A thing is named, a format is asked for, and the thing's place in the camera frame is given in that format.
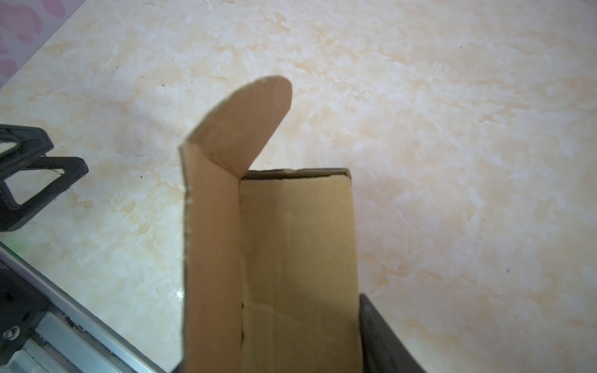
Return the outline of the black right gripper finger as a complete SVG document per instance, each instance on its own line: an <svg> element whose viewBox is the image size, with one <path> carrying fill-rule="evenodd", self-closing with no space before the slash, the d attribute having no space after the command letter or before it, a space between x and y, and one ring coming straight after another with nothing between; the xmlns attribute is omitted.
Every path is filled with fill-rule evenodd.
<svg viewBox="0 0 597 373"><path fill-rule="evenodd" d="M365 294L359 296L364 373L425 373Z"/></svg>

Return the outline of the brown cardboard box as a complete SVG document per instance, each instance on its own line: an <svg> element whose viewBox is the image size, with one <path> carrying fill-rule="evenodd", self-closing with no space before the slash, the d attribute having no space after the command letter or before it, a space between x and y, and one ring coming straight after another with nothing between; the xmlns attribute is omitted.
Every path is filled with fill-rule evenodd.
<svg viewBox="0 0 597 373"><path fill-rule="evenodd" d="M214 107L180 148L181 372L360 372L351 174L253 171L292 104L268 76Z"/></svg>

